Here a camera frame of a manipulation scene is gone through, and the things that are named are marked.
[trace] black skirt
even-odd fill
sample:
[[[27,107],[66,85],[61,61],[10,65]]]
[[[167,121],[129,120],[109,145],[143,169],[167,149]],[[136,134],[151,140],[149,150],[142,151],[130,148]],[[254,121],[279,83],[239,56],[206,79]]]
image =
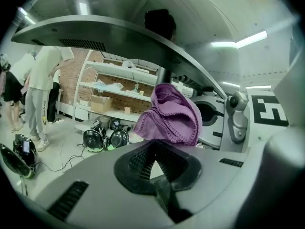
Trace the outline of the black skirt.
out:
[[[6,72],[5,90],[3,93],[3,99],[5,102],[14,101],[18,102],[21,97],[21,89],[23,86],[17,80],[17,78],[10,72]]]

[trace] white shelving unit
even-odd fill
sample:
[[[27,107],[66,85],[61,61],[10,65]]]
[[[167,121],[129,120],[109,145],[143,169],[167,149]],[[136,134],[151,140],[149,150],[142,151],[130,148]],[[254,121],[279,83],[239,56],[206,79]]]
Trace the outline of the white shelving unit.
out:
[[[155,86],[158,78],[156,75],[147,74],[138,70],[126,69],[121,66],[111,65],[108,63],[91,61],[87,61],[86,63],[92,68],[96,69],[99,73],[143,83],[150,86]],[[175,82],[172,82],[172,84],[176,87],[179,86],[179,84]],[[181,93],[186,97],[191,97],[193,94],[193,89],[187,86],[182,86]]]
[[[118,118],[118,119],[122,119],[122,120],[133,121],[133,122],[137,122],[140,117],[140,114],[135,114],[135,113],[125,114],[125,112],[123,110],[111,109],[111,110],[101,114],[101,113],[91,110],[90,106],[83,106],[83,105],[77,104],[77,107],[80,109],[92,112],[92,113],[99,114],[99,115],[105,115],[105,116],[114,117],[114,118]]]
[[[135,98],[135,99],[139,99],[139,100],[144,100],[144,101],[148,101],[148,102],[151,101],[150,97],[141,96],[141,95],[138,95],[138,94],[133,94],[133,93],[126,92],[126,91],[121,91],[121,90],[118,90],[118,89],[113,89],[113,88],[101,86],[101,85],[98,85],[98,84],[81,82],[80,86],[91,87],[93,89],[97,89],[97,90],[100,90],[100,91],[104,91],[104,92],[108,92],[108,93],[113,93],[113,94],[118,94],[118,95],[122,95],[122,96],[126,96],[126,97],[131,97],[131,98]]]
[[[94,122],[94,119],[89,119],[89,120],[86,120],[81,123],[76,123],[75,122],[76,108],[88,111],[88,116],[89,116],[89,113],[92,112],[92,113],[96,113],[99,115],[105,115],[105,116],[109,116],[109,117],[119,118],[122,120],[137,122],[140,117],[140,114],[135,114],[135,113],[125,114],[124,111],[115,110],[115,109],[111,109],[111,110],[101,114],[101,113],[92,111],[90,106],[79,105],[79,103],[78,103],[79,87],[80,86],[90,87],[92,89],[97,89],[100,91],[114,93],[114,94],[127,96],[127,97],[131,97],[131,98],[139,99],[139,100],[143,100],[143,101],[148,101],[148,102],[150,102],[150,97],[133,94],[133,93],[126,92],[126,91],[121,91],[118,89],[112,89],[112,88],[101,86],[98,84],[82,82],[81,81],[82,76],[87,69],[92,67],[92,68],[96,69],[98,73],[102,73],[102,74],[109,75],[109,76],[115,76],[115,77],[126,79],[126,80],[131,80],[134,82],[139,82],[139,83],[143,83],[143,84],[150,85],[150,86],[155,86],[156,81],[157,81],[157,76],[148,74],[148,73],[144,73],[144,72],[141,72],[138,70],[125,69],[125,68],[122,68],[121,66],[117,66],[117,65],[110,65],[110,64],[102,63],[102,62],[88,61],[91,52],[92,52],[92,50],[89,50],[89,52],[86,56],[86,59],[82,65],[81,72],[80,72],[80,75],[79,75],[79,78],[78,78],[78,81],[76,84],[74,101],[73,101],[73,114],[72,114],[74,127],[81,131],[86,131],[93,126],[93,122]],[[175,83],[175,82],[173,82],[173,85],[175,85],[179,89],[179,91],[182,92],[182,94],[184,96],[187,96],[187,97],[192,96],[192,94],[193,94],[192,88],[183,86],[182,84]]]

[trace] sneaker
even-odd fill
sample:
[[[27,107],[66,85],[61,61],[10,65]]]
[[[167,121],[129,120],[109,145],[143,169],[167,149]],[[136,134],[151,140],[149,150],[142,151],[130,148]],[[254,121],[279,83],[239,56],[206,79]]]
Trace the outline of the sneaker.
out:
[[[32,140],[32,141],[39,141],[40,137],[38,135],[31,135],[30,136],[30,140]]]
[[[49,146],[50,142],[48,141],[48,139],[46,141],[40,141],[40,144],[37,147],[37,151],[38,152],[42,152],[44,151],[48,146]]]

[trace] small box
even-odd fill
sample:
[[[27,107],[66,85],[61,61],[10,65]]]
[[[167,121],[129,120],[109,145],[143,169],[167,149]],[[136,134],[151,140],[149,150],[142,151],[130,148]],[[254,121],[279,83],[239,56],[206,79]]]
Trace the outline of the small box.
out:
[[[130,107],[125,107],[125,114],[130,115]]]
[[[110,97],[91,96],[91,110],[97,113],[105,113],[111,109],[112,99]]]
[[[80,105],[82,105],[82,106],[90,106],[90,105],[91,105],[91,102],[89,102],[89,101],[84,101],[84,100],[80,100]]]

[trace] fluorescent light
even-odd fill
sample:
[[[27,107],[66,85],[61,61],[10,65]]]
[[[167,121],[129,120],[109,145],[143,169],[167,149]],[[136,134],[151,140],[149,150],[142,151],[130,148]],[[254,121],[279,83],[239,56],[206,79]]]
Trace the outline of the fluorescent light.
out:
[[[266,31],[263,31],[263,32],[260,32],[258,34],[255,34],[253,36],[249,36],[239,42],[236,42],[235,45],[236,45],[236,48],[242,48],[244,46],[247,46],[249,44],[252,44],[254,42],[258,42],[260,40],[263,40],[263,39],[266,39],[268,38],[268,35],[267,35],[267,32]]]
[[[87,4],[80,2],[80,9],[82,15],[88,15]]]
[[[33,20],[31,20],[28,16],[24,16],[24,18],[28,21],[28,22],[30,22],[31,24],[36,24]]]
[[[214,48],[236,48],[235,42],[211,42]]]
[[[229,85],[229,86],[235,86],[235,87],[239,87],[240,88],[240,85],[236,85],[236,84],[229,83],[229,82],[223,82],[223,84]]]
[[[24,10],[23,8],[19,7],[18,10],[23,13],[24,15],[28,15],[28,13],[26,12],[26,10]]]
[[[246,86],[246,89],[271,88],[271,86]]]

